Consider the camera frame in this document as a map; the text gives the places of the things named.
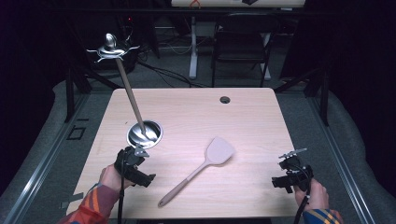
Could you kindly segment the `beige silicone spatula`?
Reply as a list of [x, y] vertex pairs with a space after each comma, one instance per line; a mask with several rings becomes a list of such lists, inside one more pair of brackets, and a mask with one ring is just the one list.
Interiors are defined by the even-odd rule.
[[226, 140], [215, 137], [205, 150], [205, 161], [191, 174], [165, 194], [158, 202], [159, 207], [170, 203], [201, 171], [212, 165], [222, 165], [235, 153], [234, 147]]

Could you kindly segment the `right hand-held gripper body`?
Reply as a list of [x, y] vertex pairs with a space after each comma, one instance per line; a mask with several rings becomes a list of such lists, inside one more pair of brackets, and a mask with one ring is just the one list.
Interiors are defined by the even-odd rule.
[[287, 193], [292, 193], [292, 187], [298, 186], [300, 190], [310, 189], [310, 182], [313, 170], [310, 165], [304, 165], [298, 154], [306, 151], [306, 148], [294, 149], [293, 151], [279, 156], [282, 161], [279, 166], [286, 171], [284, 176], [273, 177], [272, 183], [275, 188], [285, 189]]

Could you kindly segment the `black chair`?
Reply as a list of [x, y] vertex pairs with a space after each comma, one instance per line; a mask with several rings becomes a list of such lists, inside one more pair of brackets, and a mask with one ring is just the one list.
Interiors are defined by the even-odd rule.
[[262, 87], [268, 78], [272, 41], [279, 26], [279, 20], [270, 14], [230, 13], [218, 17], [211, 59], [212, 86], [217, 63], [251, 63], [252, 68], [260, 66]]

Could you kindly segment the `grey tape strip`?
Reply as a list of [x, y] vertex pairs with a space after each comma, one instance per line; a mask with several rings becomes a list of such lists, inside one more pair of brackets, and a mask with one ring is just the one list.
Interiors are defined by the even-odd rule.
[[65, 208], [68, 207], [68, 205], [70, 203], [75, 202], [75, 201], [80, 200], [80, 199], [83, 199], [83, 197], [84, 197], [84, 193], [83, 192], [78, 193], [78, 194], [74, 194], [74, 195], [70, 196], [65, 202], [61, 202], [59, 208], [60, 209], [65, 209]]

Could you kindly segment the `person's left hand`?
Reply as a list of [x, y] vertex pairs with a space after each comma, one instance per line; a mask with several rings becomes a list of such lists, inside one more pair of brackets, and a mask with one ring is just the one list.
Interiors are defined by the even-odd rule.
[[113, 164], [108, 165], [102, 170], [99, 182], [115, 191], [126, 189], [134, 184], [130, 180], [122, 179]]

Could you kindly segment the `long metal ladle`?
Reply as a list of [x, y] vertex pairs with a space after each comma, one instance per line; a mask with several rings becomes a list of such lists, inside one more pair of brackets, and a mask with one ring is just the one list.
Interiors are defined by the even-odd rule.
[[133, 49], [138, 49], [138, 46], [131, 46], [127, 41], [119, 41], [115, 35], [107, 33], [104, 37], [104, 45], [98, 49], [88, 49], [88, 52], [95, 52], [98, 55], [98, 63], [103, 60], [114, 60], [116, 62], [121, 81], [136, 119], [136, 124], [127, 133], [127, 142], [131, 147], [149, 149], [155, 147], [161, 141], [163, 128], [153, 120], [143, 120], [138, 108], [134, 92], [123, 66], [123, 56]]

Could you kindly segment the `person's right hand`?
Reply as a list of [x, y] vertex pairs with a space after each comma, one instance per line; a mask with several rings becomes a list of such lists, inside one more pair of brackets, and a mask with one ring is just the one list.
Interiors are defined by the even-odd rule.
[[[293, 187], [295, 192], [295, 200], [300, 205], [306, 194], [298, 186]], [[311, 180], [310, 198], [307, 205], [304, 207], [305, 211], [314, 209], [329, 209], [329, 194], [327, 189], [323, 187], [315, 178]]]

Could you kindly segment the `aluminium floor rail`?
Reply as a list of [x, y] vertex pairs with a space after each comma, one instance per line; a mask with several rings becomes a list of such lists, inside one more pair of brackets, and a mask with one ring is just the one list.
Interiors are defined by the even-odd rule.
[[375, 219], [367, 206], [366, 201], [364, 200], [361, 190], [358, 187], [355, 178], [353, 177], [350, 169], [347, 165], [347, 162], [340, 150], [339, 145], [337, 144], [332, 130], [329, 126], [326, 126], [324, 121], [322, 120], [319, 114], [319, 104], [315, 98], [308, 97], [307, 102], [313, 111], [314, 117], [318, 123], [318, 126], [322, 130], [325, 135], [325, 138], [330, 146], [330, 153], [332, 155], [332, 159], [335, 163], [335, 167], [339, 176], [342, 179], [343, 185], [348, 194], [349, 200], [352, 202], [354, 209], [358, 215], [358, 218], [361, 221], [361, 224], [375, 224]]
[[80, 95], [69, 121], [64, 120], [63, 101], [55, 101], [21, 169], [0, 197], [0, 224], [54, 224], [66, 214], [77, 197], [75, 187], [95, 130], [90, 100]]

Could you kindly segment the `black metal stand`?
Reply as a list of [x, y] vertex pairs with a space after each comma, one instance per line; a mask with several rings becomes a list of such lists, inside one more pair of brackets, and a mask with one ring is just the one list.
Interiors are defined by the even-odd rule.
[[65, 30], [69, 35], [68, 40], [66, 41], [66, 53], [64, 54], [68, 64], [68, 71], [65, 73], [67, 105], [65, 122], [68, 122], [73, 118], [76, 112], [74, 87], [77, 87], [83, 94], [90, 94], [92, 86], [89, 83], [88, 78], [93, 78], [99, 81], [111, 90], [119, 88], [120, 85], [100, 76], [92, 70], [91, 60], [89, 59], [87, 50], [81, 43], [75, 25], [69, 19], [65, 19], [64, 24]]
[[308, 81], [308, 84], [304, 88], [305, 97], [315, 97], [318, 91], [320, 91], [319, 117], [324, 125], [328, 126], [329, 74], [326, 67], [315, 68], [299, 77], [295, 77], [280, 87], [275, 88], [275, 92], [283, 92], [303, 80]]

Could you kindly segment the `white desk leg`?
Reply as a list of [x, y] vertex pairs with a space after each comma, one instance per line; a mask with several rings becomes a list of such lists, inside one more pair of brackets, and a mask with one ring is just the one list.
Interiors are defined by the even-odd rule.
[[190, 72], [189, 78], [197, 78], [197, 63], [198, 63], [198, 53], [197, 53], [197, 37], [196, 37], [196, 20], [194, 17], [191, 18], [191, 62], [190, 62]]

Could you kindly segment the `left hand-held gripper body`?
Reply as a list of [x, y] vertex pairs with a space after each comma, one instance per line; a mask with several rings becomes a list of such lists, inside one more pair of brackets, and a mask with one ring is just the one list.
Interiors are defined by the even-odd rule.
[[126, 147], [118, 153], [114, 167], [125, 179], [134, 182], [136, 185], [148, 187], [156, 175], [146, 175], [138, 170], [138, 166], [148, 156], [149, 154], [140, 145]]

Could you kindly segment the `light background desk top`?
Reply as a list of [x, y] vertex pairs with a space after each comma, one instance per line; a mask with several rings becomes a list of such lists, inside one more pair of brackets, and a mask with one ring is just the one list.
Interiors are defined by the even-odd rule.
[[171, 0], [172, 7], [304, 7], [306, 0]]

